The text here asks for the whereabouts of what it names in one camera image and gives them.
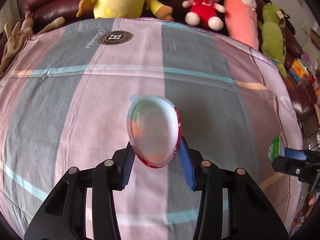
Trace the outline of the person's right hand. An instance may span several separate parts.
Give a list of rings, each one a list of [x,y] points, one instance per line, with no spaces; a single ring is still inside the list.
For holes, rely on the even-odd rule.
[[[316,195],[313,194],[313,193],[309,193],[306,196],[305,203],[304,203],[304,206],[303,206],[303,209],[302,209],[302,214],[305,217],[308,217],[308,215],[310,214],[315,202],[316,202]]]

